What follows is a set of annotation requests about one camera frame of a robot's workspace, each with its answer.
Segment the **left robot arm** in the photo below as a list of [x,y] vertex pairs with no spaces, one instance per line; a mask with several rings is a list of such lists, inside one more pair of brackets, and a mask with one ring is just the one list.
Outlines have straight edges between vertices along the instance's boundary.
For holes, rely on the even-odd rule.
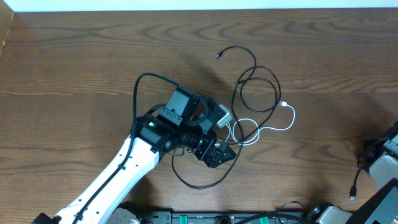
[[133,122],[118,154],[79,197],[54,217],[40,213],[34,223],[106,223],[130,190],[178,148],[192,151],[211,168],[235,159],[226,142],[216,142],[213,130],[231,119],[212,98],[176,88],[167,104],[155,105]]

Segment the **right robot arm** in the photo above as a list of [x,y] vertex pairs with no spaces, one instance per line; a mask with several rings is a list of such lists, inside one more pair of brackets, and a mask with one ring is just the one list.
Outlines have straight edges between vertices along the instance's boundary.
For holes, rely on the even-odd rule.
[[356,198],[356,183],[361,172],[372,178],[378,191],[355,212],[323,203],[307,213],[307,220],[322,224],[397,223],[397,123],[381,138],[365,140],[363,146],[364,151],[357,160],[358,171],[350,190],[350,200]]

